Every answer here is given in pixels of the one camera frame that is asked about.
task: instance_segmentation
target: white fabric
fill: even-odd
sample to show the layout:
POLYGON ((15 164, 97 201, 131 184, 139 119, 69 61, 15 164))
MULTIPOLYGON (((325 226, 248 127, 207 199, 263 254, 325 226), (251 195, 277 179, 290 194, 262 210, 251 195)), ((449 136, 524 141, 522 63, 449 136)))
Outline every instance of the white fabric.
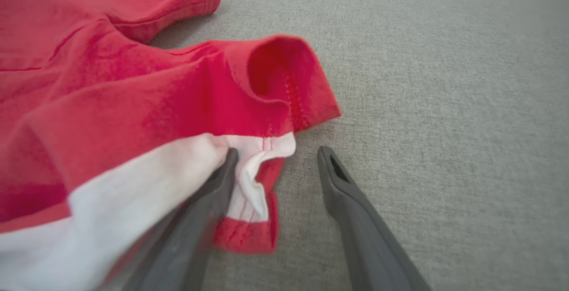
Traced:
POLYGON ((77 188, 68 199, 71 218, 1 234, 0 290, 96 288, 137 238, 201 187, 229 147, 240 155, 229 216, 238 219, 247 210, 252 220, 267 220, 264 190, 254 178, 261 162, 292 155, 292 132, 269 139, 211 134, 180 139, 77 188))

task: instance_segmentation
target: white lining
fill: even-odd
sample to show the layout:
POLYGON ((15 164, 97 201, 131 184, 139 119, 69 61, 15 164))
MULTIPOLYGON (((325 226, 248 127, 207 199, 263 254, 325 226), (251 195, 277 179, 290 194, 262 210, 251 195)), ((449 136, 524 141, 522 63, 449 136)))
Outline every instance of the white lining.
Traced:
POLYGON ((292 155, 292 132, 268 139, 209 133, 179 139, 77 188, 68 198, 72 217, 0 234, 0 289, 96 288, 137 238, 197 191, 229 147, 238 149, 240 161, 228 216, 268 220, 264 189, 254 178, 262 162, 292 155))

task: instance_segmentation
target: fabric fold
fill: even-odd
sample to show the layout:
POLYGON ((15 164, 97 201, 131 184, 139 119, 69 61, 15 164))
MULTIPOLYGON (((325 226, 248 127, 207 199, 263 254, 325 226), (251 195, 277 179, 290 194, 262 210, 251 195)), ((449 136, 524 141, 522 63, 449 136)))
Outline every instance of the fabric fold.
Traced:
POLYGON ((240 161, 215 244, 276 248, 272 188, 294 134, 340 114, 304 40, 161 50, 143 43, 220 0, 13 1, 0 5, 0 289, 97 287, 229 147, 240 161))

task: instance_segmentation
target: couch cushion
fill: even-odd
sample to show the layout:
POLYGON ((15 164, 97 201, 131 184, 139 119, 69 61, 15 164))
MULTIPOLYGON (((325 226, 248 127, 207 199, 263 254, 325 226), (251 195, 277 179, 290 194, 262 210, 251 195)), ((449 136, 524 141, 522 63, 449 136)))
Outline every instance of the couch cushion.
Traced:
POLYGON ((153 44, 310 42, 343 117, 297 138, 273 255, 215 250, 205 290, 347 290, 332 147, 434 290, 569 285, 569 0, 222 0, 153 44))

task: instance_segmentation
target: stitching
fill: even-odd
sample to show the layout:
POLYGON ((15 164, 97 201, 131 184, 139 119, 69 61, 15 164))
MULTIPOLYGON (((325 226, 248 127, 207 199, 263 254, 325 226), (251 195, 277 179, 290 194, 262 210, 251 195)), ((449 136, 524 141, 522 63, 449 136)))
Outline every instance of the stitching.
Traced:
POLYGON ((310 124, 301 105, 301 97, 298 92, 297 84, 290 72, 290 68, 286 66, 286 80, 284 86, 286 87, 286 93, 289 97, 289 103, 292 111, 293 126, 297 131, 309 129, 310 124))
MULTIPOLYGON (((262 151, 264 151, 264 140, 266 138, 262 138, 262 151)), ((245 196, 245 193, 243 192, 243 188, 242 188, 242 184, 240 182, 240 178, 241 178, 241 173, 243 172, 243 167, 239 169, 239 172, 237 173, 237 183, 239 184, 239 190, 241 190, 241 193, 243 194, 244 197, 244 203, 243 203, 243 208, 241 209, 241 212, 239 214, 239 220, 242 221, 242 216, 243 216, 243 212, 245 211, 245 207, 247 206, 247 198, 245 196)), ((255 210, 252 211, 251 213, 251 219, 252 216, 255 214, 255 210)), ((235 236, 235 234, 237 233, 237 228, 239 228, 239 224, 235 226, 235 228, 233 229, 233 232, 231 233, 231 235, 229 236, 229 241, 233 240, 233 237, 235 236)), ((243 241, 241 241, 240 245, 237 247, 237 249, 240 249, 241 245, 243 244, 243 241)))
POLYGON ((243 242, 245 241, 245 235, 247 234, 247 230, 251 227, 251 220, 252 220, 252 216, 254 216, 254 214, 255 214, 255 210, 252 211, 251 217, 247 221, 247 226, 245 227, 245 230, 243 230, 243 235, 241 236, 240 244, 237 247, 237 250, 241 250, 241 246, 243 246, 243 242))

